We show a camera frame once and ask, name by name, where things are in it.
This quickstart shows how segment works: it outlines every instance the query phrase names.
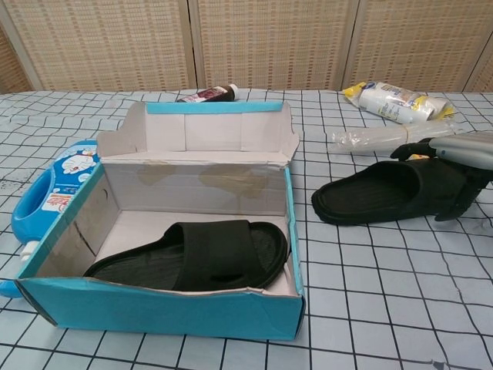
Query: black slipper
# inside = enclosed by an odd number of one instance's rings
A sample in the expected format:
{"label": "black slipper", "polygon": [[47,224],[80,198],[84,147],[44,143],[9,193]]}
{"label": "black slipper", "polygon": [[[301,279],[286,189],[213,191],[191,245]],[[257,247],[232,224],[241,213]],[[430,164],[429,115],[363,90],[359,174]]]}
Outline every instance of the black slipper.
{"label": "black slipper", "polygon": [[328,183],[312,196],[315,213],[330,224],[388,222],[428,214],[450,220],[485,187],[482,172],[438,158],[375,163]]}
{"label": "black slipper", "polygon": [[169,291],[264,288],[286,259],[286,237],[273,224],[184,222],[158,241],[96,262],[84,276]]}

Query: cartoon label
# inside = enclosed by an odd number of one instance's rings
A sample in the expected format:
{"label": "cartoon label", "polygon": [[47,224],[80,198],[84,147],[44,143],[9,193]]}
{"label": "cartoon label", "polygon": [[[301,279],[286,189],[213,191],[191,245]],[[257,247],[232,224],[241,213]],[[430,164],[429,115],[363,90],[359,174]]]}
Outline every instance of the cartoon label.
{"label": "cartoon label", "polygon": [[98,162],[96,145],[74,145],[63,152],[53,163],[55,183],[42,210],[63,211]]}

